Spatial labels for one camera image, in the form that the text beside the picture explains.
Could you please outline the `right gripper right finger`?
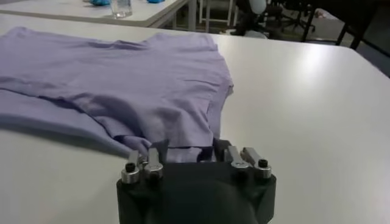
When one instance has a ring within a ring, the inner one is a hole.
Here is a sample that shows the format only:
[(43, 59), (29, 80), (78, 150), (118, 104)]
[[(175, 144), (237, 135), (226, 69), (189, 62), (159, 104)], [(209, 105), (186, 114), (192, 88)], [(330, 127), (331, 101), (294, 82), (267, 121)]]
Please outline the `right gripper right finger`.
[(244, 147), (240, 150), (228, 140), (222, 139), (214, 139), (213, 147), (216, 160), (227, 163), (235, 179), (245, 180), (250, 176), (255, 180), (271, 178), (272, 168), (268, 160), (261, 157), (253, 147)]

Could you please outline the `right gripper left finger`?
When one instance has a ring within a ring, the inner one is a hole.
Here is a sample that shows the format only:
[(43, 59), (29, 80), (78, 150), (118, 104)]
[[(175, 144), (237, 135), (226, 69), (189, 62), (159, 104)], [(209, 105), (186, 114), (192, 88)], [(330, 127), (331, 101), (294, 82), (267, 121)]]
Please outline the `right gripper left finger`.
[(129, 153), (128, 160), (121, 171), (121, 182), (136, 184), (143, 178), (147, 180), (161, 179), (163, 177), (163, 163), (168, 151), (169, 141), (163, 140), (153, 143), (148, 151), (146, 160), (141, 158), (139, 151)]

